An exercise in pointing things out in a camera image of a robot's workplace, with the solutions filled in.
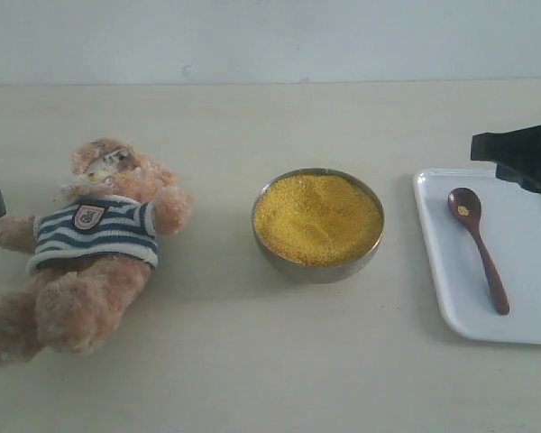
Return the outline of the dark wooden spoon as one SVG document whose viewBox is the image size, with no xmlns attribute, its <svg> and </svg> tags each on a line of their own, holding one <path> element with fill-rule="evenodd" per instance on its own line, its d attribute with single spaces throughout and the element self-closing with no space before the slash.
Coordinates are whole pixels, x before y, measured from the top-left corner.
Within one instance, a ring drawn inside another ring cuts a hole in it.
<svg viewBox="0 0 541 433">
<path fill-rule="evenodd" d="M 481 200 L 471 189 L 452 189 L 447 197 L 447 206 L 453 217 L 468 231 L 475 242 L 489 287 L 491 302 L 501 316 L 510 313 L 507 292 L 504 288 L 497 268 L 481 237 Z"/>
</svg>

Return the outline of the tan teddy bear striped shirt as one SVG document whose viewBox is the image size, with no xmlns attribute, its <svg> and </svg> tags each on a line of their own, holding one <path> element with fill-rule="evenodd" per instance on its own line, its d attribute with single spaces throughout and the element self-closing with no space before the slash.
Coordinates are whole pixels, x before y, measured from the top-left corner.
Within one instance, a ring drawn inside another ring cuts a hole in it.
<svg viewBox="0 0 541 433">
<path fill-rule="evenodd" d="M 0 218 L 0 247 L 27 256 L 29 281 L 0 293 L 0 367 L 41 350 L 88 354 L 114 332 L 159 262 L 157 239 L 177 233 L 191 196 L 174 172 L 116 138 L 75 150 L 66 204 Z"/>
</svg>

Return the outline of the white plastic tray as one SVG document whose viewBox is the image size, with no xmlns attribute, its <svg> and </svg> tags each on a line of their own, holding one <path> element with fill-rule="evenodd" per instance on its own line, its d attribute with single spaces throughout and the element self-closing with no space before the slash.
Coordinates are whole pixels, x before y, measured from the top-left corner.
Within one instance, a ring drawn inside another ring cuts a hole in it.
<svg viewBox="0 0 541 433">
<path fill-rule="evenodd" d="M 457 187 L 481 200 L 481 235 L 509 296 L 507 316 L 493 308 L 475 243 L 448 208 Z M 490 170 L 426 169 L 413 189 L 447 326 L 471 340 L 541 345 L 541 195 Z"/>
</svg>

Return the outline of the yellow millet grain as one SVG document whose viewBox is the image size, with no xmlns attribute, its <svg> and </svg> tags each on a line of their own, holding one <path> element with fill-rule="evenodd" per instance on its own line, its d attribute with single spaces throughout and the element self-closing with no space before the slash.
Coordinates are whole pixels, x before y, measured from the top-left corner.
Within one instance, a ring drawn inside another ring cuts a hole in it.
<svg viewBox="0 0 541 433">
<path fill-rule="evenodd" d="M 383 216 L 374 199 L 334 174 L 276 181 L 254 209 L 254 227 L 278 256 L 310 266 L 348 263 L 379 240 Z"/>
</svg>

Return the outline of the steel bowl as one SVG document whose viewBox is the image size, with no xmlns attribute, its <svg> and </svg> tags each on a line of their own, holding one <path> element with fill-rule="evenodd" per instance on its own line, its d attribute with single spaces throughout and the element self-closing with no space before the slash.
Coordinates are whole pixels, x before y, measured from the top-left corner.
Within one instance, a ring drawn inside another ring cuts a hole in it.
<svg viewBox="0 0 541 433">
<path fill-rule="evenodd" d="M 375 243 L 375 245 L 371 248 L 371 250 L 369 250 L 365 255 L 359 257 L 358 259 L 354 261 L 351 261 L 348 263 L 342 263 L 339 265 L 321 267 L 321 266 L 302 265 L 302 264 L 294 263 L 287 259 L 284 259 L 278 256 L 276 253 L 274 253 L 262 241 L 262 239 L 260 238 L 260 236 L 258 235 L 254 227 L 255 206 L 257 205 L 263 193 L 265 193 L 267 189 L 271 185 L 273 185 L 276 181 L 287 178 L 289 176 L 297 175 L 297 174 L 340 175 L 344 177 L 345 179 L 351 181 L 352 184 L 361 188 L 364 192 L 369 194 L 374 199 L 376 205 L 378 206 L 379 211 L 382 213 L 382 216 L 383 216 L 383 228 L 382 228 L 382 233 L 380 235 L 379 240 Z M 253 233 L 255 242 L 257 246 L 259 247 L 262 255 L 271 264 L 271 266 L 273 266 L 276 270 L 278 270 L 282 274 L 287 275 L 291 279 L 298 281 L 300 283 L 326 284 L 326 283 L 342 281 L 351 277 L 352 275 L 362 270 L 366 266 L 366 264 L 371 261 L 371 259 L 374 257 L 374 255 L 377 252 L 377 249 L 379 248 L 381 244 L 381 239 L 384 233 L 384 226 L 385 226 L 385 214 L 384 214 L 383 206 L 379 197 L 374 192 L 374 190 L 370 186 L 368 186 L 364 181 L 354 177 L 353 175 L 349 173 L 346 173 L 340 170 L 329 169 L 329 168 L 304 168 L 304 169 L 296 169 L 296 170 L 285 172 L 279 175 L 278 177 L 272 179 L 271 181 L 269 181 L 261 189 L 257 198 L 254 200 L 252 204 L 251 221 L 252 221 L 252 233 Z"/>
</svg>

